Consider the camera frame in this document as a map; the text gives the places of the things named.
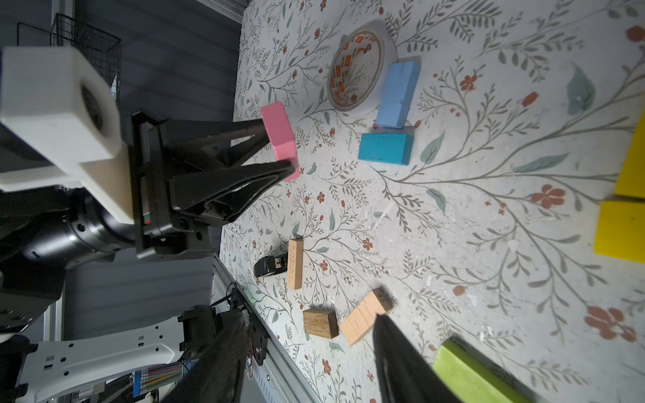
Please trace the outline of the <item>pink block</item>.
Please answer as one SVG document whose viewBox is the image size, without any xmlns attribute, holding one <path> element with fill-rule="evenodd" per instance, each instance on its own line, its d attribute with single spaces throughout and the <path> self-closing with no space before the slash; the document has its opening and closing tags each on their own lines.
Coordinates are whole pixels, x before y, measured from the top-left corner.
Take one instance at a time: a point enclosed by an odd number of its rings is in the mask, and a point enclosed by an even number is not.
<svg viewBox="0 0 645 403">
<path fill-rule="evenodd" d="M 283 103 L 274 102 L 262 107 L 260 114 L 276 159 L 288 161 L 294 167 L 294 173 L 287 177 L 286 182 L 295 181 L 301 175 L 297 145 Z"/>
</svg>

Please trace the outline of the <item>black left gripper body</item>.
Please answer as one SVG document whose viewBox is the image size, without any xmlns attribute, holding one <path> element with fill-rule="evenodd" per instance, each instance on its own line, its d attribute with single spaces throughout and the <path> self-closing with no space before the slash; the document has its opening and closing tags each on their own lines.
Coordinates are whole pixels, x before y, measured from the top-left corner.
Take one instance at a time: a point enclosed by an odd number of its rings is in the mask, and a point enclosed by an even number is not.
<svg viewBox="0 0 645 403">
<path fill-rule="evenodd" d="M 166 158 L 161 122 L 144 112 L 130 116 L 129 148 L 135 221 L 135 249 L 140 260 L 193 260 L 214 254 L 209 226 L 171 207 L 171 162 Z"/>
</svg>

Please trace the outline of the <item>yellow block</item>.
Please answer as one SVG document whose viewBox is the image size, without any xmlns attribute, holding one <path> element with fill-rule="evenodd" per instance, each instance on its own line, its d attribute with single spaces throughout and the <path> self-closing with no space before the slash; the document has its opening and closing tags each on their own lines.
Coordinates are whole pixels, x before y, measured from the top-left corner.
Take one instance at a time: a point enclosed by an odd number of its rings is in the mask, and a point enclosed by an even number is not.
<svg viewBox="0 0 645 403">
<path fill-rule="evenodd" d="M 644 263 L 644 203 L 604 201 L 594 251 L 618 260 Z"/>
<path fill-rule="evenodd" d="M 633 142 L 628 151 L 621 173 L 616 182 L 618 196 L 643 199 L 645 196 L 645 115 L 642 114 L 636 127 Z"/>
</svg>

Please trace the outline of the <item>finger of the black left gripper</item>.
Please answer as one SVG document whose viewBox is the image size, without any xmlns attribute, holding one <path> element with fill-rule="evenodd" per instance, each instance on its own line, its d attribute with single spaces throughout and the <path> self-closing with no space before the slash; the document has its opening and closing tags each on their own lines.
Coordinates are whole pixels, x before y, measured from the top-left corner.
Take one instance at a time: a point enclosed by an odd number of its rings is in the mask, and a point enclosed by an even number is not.
<svg viewBox="0 0 645 403">
<path fill-rule="evenodd" d="M 295 173 L 289 161 L 213 169 L 169 181 L 172 209 L 201 223 L 233 223 L 272 186 Z"/>
<path fill-rule="evenodd" d="M 267 144 L 269 136 L 260 119 L 168 120 L 161 124 L 161 167 L 166 174 L 245 173 L 243 164 Z"/>
</svg>

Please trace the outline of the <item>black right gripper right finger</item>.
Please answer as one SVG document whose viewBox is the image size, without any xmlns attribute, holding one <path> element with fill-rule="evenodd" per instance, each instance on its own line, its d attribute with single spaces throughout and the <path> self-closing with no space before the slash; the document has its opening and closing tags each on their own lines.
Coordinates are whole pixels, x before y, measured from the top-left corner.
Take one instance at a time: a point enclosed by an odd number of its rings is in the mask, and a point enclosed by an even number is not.
<svg viewBox="0 0 645 403">
<path fill-rule="evenodd" d="M 459 400 L 387 315 L 376 317 L 373 342 L 382 401 Z"/>
</svg>

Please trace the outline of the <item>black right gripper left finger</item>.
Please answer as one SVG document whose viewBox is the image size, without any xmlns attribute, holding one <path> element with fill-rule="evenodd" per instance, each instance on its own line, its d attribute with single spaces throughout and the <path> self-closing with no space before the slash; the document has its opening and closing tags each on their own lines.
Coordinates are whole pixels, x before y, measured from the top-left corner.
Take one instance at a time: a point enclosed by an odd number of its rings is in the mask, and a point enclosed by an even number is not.
<svg viewBox="0 0 645 403">
<path fill-rule="evenodd" d="M 238 402 L 250 347 L 245 314 L 236 310 L 197 365 L 164 402 Z"/>
</svg>

